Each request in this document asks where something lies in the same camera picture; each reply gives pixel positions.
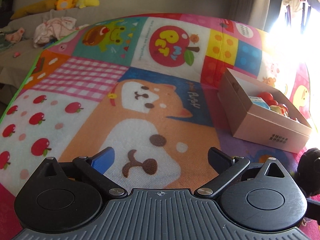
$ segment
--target green trim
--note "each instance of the green trim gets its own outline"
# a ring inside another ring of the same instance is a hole
[[[46,49],[44,49],[43,51],[41,51],[41,52],[39,53],[39,55],[36,57],[36,60],[34,61],[32,67],[30,68],[30,70],[29,70],[29,72],[28,72],[28,75],[27,75],[26,78],[24,79],[24,81],[23,81],[23,83],[21,84],[21,86],[19,87],[18,91],[14,94],[14,96],[13,96],[13,98],[11,99],[10,103],[8,104],[6,110],[4,111],[3,115],[1,116],[1,118],[0,118],[0,124],[1,124],[1,122],[2,122],[2,120],[3,120],[3,118],[4,118],[4,116],[5,116],[5,114],[7,113],[7,111],[9,110],[9,108],[11,107],[12,103],[14,102],[14,100],[16,100],[18,94],[20,93],[20,91],[22,90],[22,88],[24,87],[24,85],[26,84],[27,79],[31,76],[33,70],[36,68],[36,64],[37,64],[37,62],[38,62],[38,60],[39,60],[42,52],[44,52],[45,50],[47,50],[47,49],[51,48],[52,46],[56,45],[56,43],[58,43],[58,42],[60,42],[60,41],[63,41],[63,40],[64,40],[65,38],[67,38],[68,36],[63,37],[62,39],[56,41],[55,43],[51,44],[50,46],[48,46]]]
[[[12,103],[14,102],[14,100],[16,100],[18,94],[20,93],[20,91],[22,90],[22,88],[24,87],[24,85],[26,84],[27,79],[31,76],[33,70],[34,70],[35,67],[36,67],[36,64],[37,64],[37,62],[38,62],[38,59],[39,59],[41,53],[36,57],[36,60],[34,61],[32,67],[30,68],[30,70],[29,70],[29,72],[28,72],[28,75],[25,77],[25,79],[24,79],[23,83],[21,84],[21,86],[19,87],[18,91],[14,94],[13,98],[11,99],[10,103],[8,104],[7,109],[4,111],[2,117],[0,118],[0,124],[1,124],[1,122],[2,122],[2,120],[3,120],[3,118],[4,118],[4,116],[5,116],[5,114],[7,113],[7,111],[9,110],[9,108],[11,107]]]

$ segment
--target small pink toy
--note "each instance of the small pink toy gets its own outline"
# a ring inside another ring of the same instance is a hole
[[[18,57],[18,56],[20,56],[20,55],[21,55],[20,52],[15,52],[15,53],[13,54],[13,57]]]

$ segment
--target yellow square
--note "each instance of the yellow square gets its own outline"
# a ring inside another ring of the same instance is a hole
[[[257,31],[261,37],[262,51],[270,54],[271,56],[275,56],[277,54],[276,45],[270,34],[259,29],[257,29]]]
[[[210,30],[210,38],[206,53],[207,56],[234,65],[237,51],[238,39],[216,30]]]

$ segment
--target gray ribbed platform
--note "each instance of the gray ribbed platform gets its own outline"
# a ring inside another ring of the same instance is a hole
[[[247,231],[226,219],[211,200],[188,190],[134,189],[128,197],[111,200],[100,217],[79,230],[43,234],[24,229],[14,240],[299,240],[297,228],[277,234]]]

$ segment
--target black stuffed toy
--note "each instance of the black stuffed toy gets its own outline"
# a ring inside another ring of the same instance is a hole
[[[301,156],[294,180],[304,190],[306,197],[320,194],[320,150],[318,148],[309,149]]]

